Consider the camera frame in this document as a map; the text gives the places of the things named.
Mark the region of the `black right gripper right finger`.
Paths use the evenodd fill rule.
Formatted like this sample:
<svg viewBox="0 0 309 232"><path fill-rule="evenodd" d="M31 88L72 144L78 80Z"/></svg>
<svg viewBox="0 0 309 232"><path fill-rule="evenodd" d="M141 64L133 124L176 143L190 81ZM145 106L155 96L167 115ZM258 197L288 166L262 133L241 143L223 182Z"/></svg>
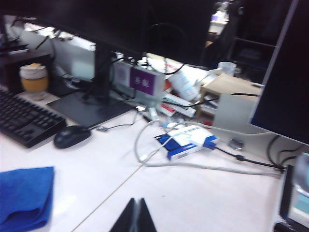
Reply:
<svg viewBox="0 0 309 232"><path fill-rule="evenodd" d="M147 207L147 204L144 198L141 198L140 200L139 231L140 232L157 232L155 224L152 220L150 211Z"/></svg>

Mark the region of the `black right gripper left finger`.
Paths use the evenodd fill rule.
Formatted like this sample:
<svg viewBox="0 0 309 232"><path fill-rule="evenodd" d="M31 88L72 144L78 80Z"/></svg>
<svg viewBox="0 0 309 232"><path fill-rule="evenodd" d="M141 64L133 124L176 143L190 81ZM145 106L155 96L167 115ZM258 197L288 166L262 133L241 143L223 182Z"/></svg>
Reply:
<svg viewBox="0 0 309 232"><path fill-rule="evenodd" d="M129 232L133 223L135 199L131 198L110 229L110 232Z"/></svg>

